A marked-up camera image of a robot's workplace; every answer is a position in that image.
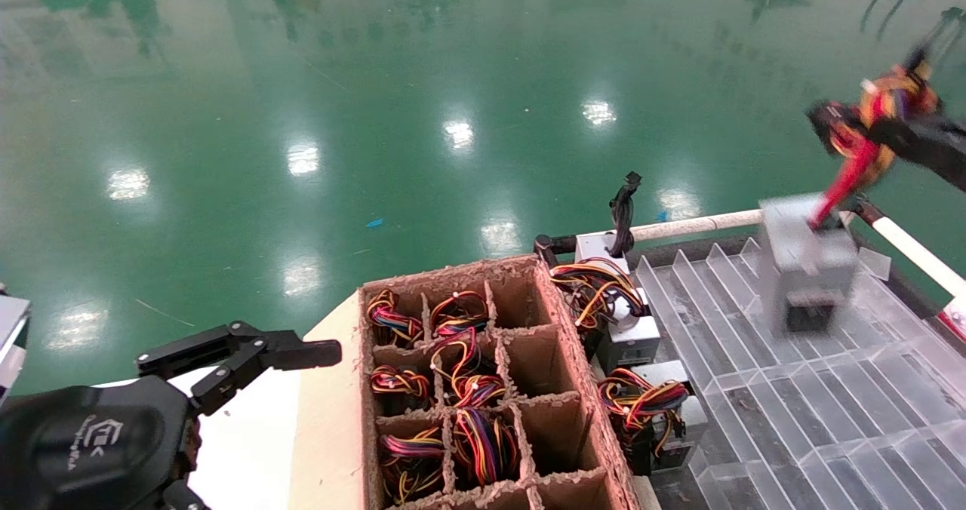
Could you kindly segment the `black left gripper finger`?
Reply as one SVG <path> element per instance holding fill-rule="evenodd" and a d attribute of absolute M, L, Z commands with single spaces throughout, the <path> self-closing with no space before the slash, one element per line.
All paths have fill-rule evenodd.
<path fill-rule="evenodd" d="M 292 330 L 262 331 L 232 321 L 143 352 L 136 368 L 141 377 L 169 380 L 212 366 L 191 386 L 190 402 L 193 415 L 213 415 L 266 371 L 332 367 L 342 359 L 337 340 L 304 342 Z"/>
<path fill-rule="evenodd" d="M 176 480 L 169 483 L 162 491 L 162 502 L 167 509 L 175 510 L 206 510 L 207 504 L 190 488 L 186 480 Z"/>

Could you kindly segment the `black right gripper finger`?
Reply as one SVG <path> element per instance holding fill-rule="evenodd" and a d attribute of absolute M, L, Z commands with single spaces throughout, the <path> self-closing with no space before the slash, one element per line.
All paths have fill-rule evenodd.
<path fill-rule="evenodd" d="M 869 129 L 869 138 L 907 161 L 964 157 L 964 126 L 948 118 L 880 119 Z"/>
<path fill-rule="evenodd" d="M 925 167 L 946 183 L 965 192 L 965 155 L 956 148 L 914 148 L 897 150 L 897 156 Z"/>

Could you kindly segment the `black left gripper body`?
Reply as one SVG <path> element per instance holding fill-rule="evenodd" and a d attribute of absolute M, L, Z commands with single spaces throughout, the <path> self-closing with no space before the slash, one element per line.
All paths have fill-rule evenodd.
<path fill-rule="evenodd" d="M 189 397 L 156 376 L 6 400 L 2 507 L 167 509 L 162 491 L 196 468 L 192 412 Z"/>

